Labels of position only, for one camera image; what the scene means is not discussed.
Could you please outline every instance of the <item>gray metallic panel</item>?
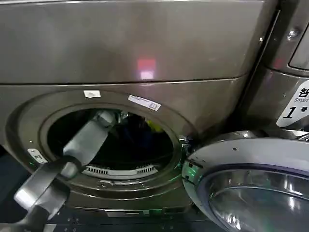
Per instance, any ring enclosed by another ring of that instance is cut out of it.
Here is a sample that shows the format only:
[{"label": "gray metallic panel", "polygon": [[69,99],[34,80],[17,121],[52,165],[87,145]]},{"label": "gray metallic panel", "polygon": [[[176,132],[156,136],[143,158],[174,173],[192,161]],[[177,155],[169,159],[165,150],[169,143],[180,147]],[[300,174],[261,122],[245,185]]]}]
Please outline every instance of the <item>gray metallic panel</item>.
[{"label": "gray metallic panel", "polygon": [[280,72],[299,76],[309,76],[309,71],[298,69],[289,64],[294,52],[309,23],[308,0],[285,0],[280,1],[280,14],[274,30],[270,36],[268,45],[263,55],[262,62],[267,67]]},{"label": "gray metallic panel", "polygon": [[[170,108],[180,116],[184,117],[199,133],[205,131],[208,131],[209,133],[211,131],[215,132],[234,110],[245,80],[246,76],[225,80],[152,84],[0,86],[0,109],[2,110],[2,113],[0,114],[0,144],[4,143],[3,133],[8,117],[19,106],[22,106],[25,103],[31,103],[31,99],[43,94],[68,90],[80,90],[81,101],[84,101],[83,90],[85,89],[114,91],[125,94],[126,97],[128,94],[132,94],[150,99]],[[148,110],[145,107],[130,103],[130,107],[132,106]],[[160,116],[160,112],[152,110],[148,111],[152,114],[159,113],[159,117],[162,121],[164,121],[165,117],[171,117],[171,115]],[[175,127],[179,128],[179,132],[185,132],[187,130],[180,125],[175,125]]]},{"label": "gray metallic panel", "polygon": [[[241,107],[246,129],[278,128],[276,121],[290,99],[308,78],[287,75],[260,66]],[[286,127],[301,129],[309,125],[309,117]]]},{"label": "gray metallic panel", "polygon": [[295,68],[306,69],[309,71],[309,31],[303,36],[290,65]]},{"label": "gray metallic panel", "polygon": [[[16,2],[0,3],[1,83],[238,77],[249,71],[276,4]],[[144,69],[153,73],[142,75]]]},{"label": "gray metallic panel", "polygon": [[188,207],[191,205],[191,199],[183,186],[163,195],[157,195],[144,199],[131,201],[111,201],[110,199],[94,198],[89,195],[79,194],[73,191],[70,195],[67,205],[70,207],[84,209],[123,209],[123,210],[152,210],[161,208]]}]

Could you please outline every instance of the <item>screw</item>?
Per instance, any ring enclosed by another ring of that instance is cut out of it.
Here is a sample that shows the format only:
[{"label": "screw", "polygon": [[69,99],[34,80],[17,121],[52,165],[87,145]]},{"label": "screw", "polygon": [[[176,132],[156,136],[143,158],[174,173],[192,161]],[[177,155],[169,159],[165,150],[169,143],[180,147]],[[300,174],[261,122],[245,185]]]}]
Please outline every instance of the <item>screw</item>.
[{"label": "screw", "polygon": [[291,29],[289,31],[288,40],[292,40],[293,38],[297,37],[299,31],[296,29]]},{"label": "screw", "polygon": [[290,32],[289,32],[289,35],[290,35],[290,36],[295,36],[295,35],[296,35],[296,31],[294,31],[294,30],[290,31]]}]

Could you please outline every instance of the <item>dark floor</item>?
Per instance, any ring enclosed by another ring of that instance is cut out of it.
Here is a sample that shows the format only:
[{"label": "dark floor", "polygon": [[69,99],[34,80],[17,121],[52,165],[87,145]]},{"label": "dark floor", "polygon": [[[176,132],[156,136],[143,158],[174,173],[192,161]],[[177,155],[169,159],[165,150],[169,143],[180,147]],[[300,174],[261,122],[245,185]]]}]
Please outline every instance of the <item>dark floor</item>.
[{"label": "dark floor", "polygon": [[[11,156],[0,157],[0,224],[14,223],[25,215],[25,210],[13,195],[26,180],[27,171]],[[55,232],[223,232],[194,208],[185,214],[157,217],[108,217],[103,211],[85,211],[64,207],[49,224]]]}]

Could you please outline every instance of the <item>washing machine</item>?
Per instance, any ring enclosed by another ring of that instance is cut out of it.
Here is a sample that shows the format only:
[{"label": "washing machine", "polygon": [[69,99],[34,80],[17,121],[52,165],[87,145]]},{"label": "washing machine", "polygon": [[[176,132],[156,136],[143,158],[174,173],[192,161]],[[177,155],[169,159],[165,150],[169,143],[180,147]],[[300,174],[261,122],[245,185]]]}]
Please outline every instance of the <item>washing machine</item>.
[{"label": "washing machine", "polygon": [[[306,231],[307,8],[1,1],[0,144],[30,172],[93,155],[67,182],[71,207],[194,204],[227,231]],[[235,109],[250,130],[222,134]]]},{"label": "washing machine", "polygon": [[71,207],[183,212],[183,162],[224,130],[276,5],[1,1],[0,144],[30,172],[74,141],[95,151],[68,182]]}]

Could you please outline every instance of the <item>round door frame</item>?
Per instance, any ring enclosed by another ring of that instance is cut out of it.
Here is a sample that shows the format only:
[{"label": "round door frame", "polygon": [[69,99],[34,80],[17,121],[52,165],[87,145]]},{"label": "round door frame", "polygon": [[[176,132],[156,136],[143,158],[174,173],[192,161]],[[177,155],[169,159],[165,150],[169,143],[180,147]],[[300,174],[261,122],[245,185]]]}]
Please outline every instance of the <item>round door frame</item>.
[{"label": "round door frame", "polygon": [[281,138],[241,138],[206,145],[190,155],[183,165],[184,187],[197,207],[212,221],[227,229],[207,206],[204,185],[209,176],[223,170],[255,166],[278,172],[309,176],[309,143]]},{"label": "round door frame", "polygon": [[33,159],[27,152],[35,148],[52,161],[55,156],[47,146],[47,132],[53,122],[70,112],[89,108],[116,108],[129,111],[158,123],[173,142],[174,156],[168,166],[157,174],[131,181],[129,185],[118,181],[102,183],[99,178],[79,175],[70,182],[71,189],[83,194],[113,199],[147,198],[149,195],[163,194],[182,186],[180,170],[177,165],[182,155],[180,136],[195,134],[193,126],[182,116],[162,105],[158,111],[148,109],[128,101],[129,94],[100,91],[100,98],[86,98],[83,90],[70,90],[46,94],[28,101],[17,109],[18,114],[10,118],[10,125],[17,125],[6,130],[9,149],[26,167],[34,171],[38,165],[31,165]]}]

